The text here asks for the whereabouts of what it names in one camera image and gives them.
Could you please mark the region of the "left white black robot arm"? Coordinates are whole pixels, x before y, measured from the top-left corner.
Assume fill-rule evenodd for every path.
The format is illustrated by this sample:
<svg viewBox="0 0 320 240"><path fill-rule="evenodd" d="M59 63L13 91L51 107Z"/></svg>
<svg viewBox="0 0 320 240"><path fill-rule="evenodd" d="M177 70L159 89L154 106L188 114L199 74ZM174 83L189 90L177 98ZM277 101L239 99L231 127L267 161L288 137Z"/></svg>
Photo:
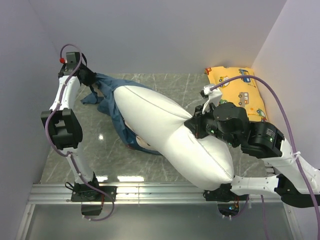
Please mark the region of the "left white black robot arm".
<svg viewBox="0 0 320 240"><path fill-rule="evenodd" d="M97 201L101 189L85 159L83 130L73 111L80 86L89 84L95 74L87 68L87 60L79 51L67 52L60 62L57 94L49 110L41 113L41 121L52 149L67 159L74 174L74 184L65 183L65 187L72 191L71 201Z"/></svg>

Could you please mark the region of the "blue cartoon mouse pillowcase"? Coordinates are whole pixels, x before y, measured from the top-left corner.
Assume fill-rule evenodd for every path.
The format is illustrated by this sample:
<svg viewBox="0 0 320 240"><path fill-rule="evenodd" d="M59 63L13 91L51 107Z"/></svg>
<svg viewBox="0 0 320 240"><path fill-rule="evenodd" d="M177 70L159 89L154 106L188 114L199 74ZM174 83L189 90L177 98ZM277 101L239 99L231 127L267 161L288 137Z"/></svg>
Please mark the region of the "blue cartoon mouse pillowcase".
<svg viewBox="0 0 320 240"><path fill-rule="evenodd" d="M99 112L110 116L115 131L124 145L136 151L160 156L161 153L158 151L148 149L138 144L138 135L126 126L114 97L114 91L122 86L136 86L145 89L148 89L148 87L132 80L117 79L101 73L96 74L95 83L97 87L90 86L91 93L83 98L81 103L97 105Z"/></svg>

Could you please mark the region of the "white pillow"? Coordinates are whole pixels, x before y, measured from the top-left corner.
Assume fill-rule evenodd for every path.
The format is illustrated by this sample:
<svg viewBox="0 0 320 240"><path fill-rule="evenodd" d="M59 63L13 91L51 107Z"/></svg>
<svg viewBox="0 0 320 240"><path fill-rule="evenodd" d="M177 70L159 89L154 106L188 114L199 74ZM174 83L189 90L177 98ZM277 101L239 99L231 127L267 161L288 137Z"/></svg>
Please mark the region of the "white pillow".
<svg viewBox="0 0 320 240"><path fill-rule="evenodd" d="M193 185L213 191L232 182L234 166L227 144L211 135L197 139L184 125L191 114L175 101L131 85L113 94L124 121Z"/></svg>

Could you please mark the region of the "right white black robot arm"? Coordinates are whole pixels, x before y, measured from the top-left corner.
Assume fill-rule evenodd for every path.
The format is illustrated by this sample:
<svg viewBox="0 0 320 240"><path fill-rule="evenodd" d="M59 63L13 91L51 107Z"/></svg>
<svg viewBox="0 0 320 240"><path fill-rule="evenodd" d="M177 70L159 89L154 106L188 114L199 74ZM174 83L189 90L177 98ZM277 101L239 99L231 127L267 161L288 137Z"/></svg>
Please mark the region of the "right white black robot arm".
<svg viewBox="0 0 320 240"><path fill-rule="evenodd" d="M249 195L279 195L282 202L296 208L320 204L320 171L305 161L283 133L270 122L250 121L243 107L231 102L202 112L195 108L192 118L184 122L196 139L213 136L244 154L261 159L280 173L270 177L234 176L232 182L216 190L205 190L207 201L244 200Z"/></svg>

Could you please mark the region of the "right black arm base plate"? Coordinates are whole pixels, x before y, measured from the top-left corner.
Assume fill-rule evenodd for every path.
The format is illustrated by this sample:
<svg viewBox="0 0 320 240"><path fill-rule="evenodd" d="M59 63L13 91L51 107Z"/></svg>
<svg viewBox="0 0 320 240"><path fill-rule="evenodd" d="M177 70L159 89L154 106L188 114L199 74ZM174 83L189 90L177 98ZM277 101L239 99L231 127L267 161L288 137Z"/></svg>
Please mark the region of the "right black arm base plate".
<svg viewBox="0 0 320 240"><path fill-rule="evenodd" d="M231 191L230 183L221 184L215 190L204 190L203 197L207 202L217 202L217 209L222 218L230 220L239 217L248 205L249 194L238 195Z"/></svg>

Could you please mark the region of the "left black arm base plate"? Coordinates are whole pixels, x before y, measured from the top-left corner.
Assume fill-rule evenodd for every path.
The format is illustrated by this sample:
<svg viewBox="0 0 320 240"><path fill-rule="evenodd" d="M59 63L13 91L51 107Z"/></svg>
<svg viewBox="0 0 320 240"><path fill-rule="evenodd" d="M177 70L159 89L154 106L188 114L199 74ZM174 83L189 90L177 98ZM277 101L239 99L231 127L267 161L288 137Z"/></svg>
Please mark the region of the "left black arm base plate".
<svg viewBox="0 0 320 240"><path fill-rule="evenodd" d="M81 203L81 213L85 217L99 216L102 213L105 203L112 203L116 200L116 186L103 185L97 186L96 188L108 196L85 184L77 184L72 190L70 201L72 203Z"/></svg>

